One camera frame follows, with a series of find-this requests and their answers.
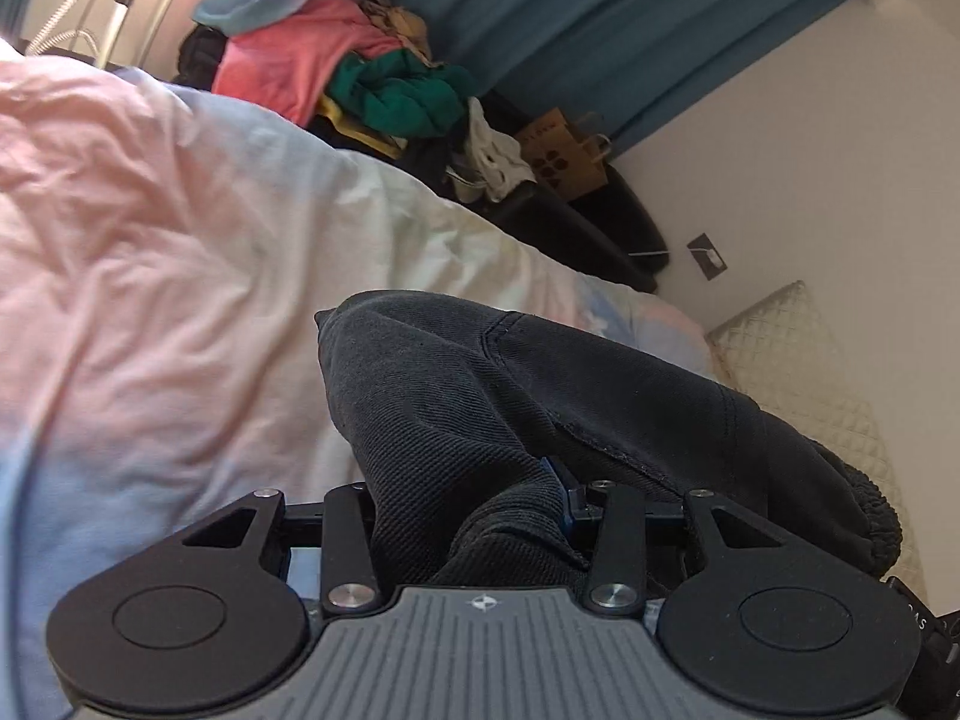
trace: logo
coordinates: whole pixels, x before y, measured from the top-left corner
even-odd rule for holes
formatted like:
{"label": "logo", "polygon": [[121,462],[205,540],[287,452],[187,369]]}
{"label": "logo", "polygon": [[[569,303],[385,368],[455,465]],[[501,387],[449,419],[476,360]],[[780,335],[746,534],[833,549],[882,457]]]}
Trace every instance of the logo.
{"label": "logo", "polygon": [[486,593],[483,595],[478,595],[476,598],[470,601],[470,605],[476,610],[481,611],[486,614],[493,607],[498,605],[500,602],[496,598],[491,598]]}

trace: gray grip pad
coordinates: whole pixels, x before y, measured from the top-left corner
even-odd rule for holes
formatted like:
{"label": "gray grip pad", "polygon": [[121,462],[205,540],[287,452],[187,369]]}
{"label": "gray grip pad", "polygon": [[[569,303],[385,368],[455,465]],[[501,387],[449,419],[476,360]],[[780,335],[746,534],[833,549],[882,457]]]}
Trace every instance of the gray grip pad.
{"label": "gray grip pad", "polygon": [[[871,720],[895,720],[880,709]],[[331,623],[289,680],[211,720],[746,720],[685,680],[642,624],[564,589],[402,591]],[[85,709],[75,720],[107,720]]]}

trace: clothing pile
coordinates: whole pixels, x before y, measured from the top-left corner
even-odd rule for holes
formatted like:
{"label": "clothing pile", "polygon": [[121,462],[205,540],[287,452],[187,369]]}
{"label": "clothing pile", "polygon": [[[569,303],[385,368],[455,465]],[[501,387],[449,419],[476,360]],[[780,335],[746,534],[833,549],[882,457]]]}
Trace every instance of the clothing pile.
{"label": "clothing pile", "polygon": [[177,83],[268,108],[449,199],[498,202],[536,180],[469,72],[437,62],[424,20],[390,0],[203,0],[194,19]]}

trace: bedsheet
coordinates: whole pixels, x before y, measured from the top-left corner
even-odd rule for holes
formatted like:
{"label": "bedsheet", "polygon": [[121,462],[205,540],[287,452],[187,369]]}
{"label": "bedsheet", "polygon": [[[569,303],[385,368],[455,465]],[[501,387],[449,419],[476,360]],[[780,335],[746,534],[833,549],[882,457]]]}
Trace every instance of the bedsheet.
{"label": "bedsheet", "polygon": [[0,47],[0,717],[88,576],[250,490],[358,478],[313,314],[450,293],[709,374],[700,329],[249,103]]}

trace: metal screw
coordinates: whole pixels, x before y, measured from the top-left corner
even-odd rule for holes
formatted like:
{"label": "metal screw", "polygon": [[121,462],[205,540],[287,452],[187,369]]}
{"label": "metal screw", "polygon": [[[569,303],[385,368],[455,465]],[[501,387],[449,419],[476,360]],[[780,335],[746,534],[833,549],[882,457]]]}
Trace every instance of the metal screw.
{"label": "metal screw", "polygon": [[637,591],[628,584],[614,581],[600,584],[590,591],[590,600],[603,608],[624,608],[637,600]]}
{"label": "metal screw", "polygon": [[376,593],[366,584],[357,584],[349,581],[347,584],[338,584],[326,594],[326,600],[338,608],[360,608],[370,603]]}

